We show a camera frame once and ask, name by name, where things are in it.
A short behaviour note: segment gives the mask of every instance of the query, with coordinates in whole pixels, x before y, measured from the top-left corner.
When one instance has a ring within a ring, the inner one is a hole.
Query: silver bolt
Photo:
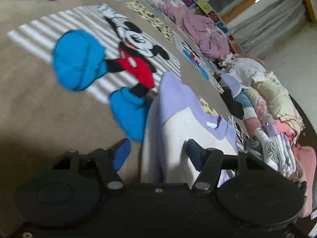
[[[22,234],[22,237],[23,237],[23,238],[32,238],[33,235],[32,235],[31,233],[29,233],[29,232],[24,232],[24,233]]]
[[[111,181],[107,184],[109,189],[112,190],[119,190],[123,187],[123,183],[121,183],[120,181]]]
[[[295,238],[295,234],[293,234],[293,233],[286,233],[286,234],[284,235],[284,238]]]
[[[200,181],[198,183],[195,184],[195,187],[198,189],[198,190],[202,190],[202,191],[206,191],[206,190],[209,190],[211,185],[207,182],[204,182],[204,181]]]

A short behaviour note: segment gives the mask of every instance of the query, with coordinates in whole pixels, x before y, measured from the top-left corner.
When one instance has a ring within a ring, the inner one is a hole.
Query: pink blanket
[[[229,54],[225,34],[209,17],[194,14],[181,0],[147,0],[181,28],[210,60],[224,60]]]

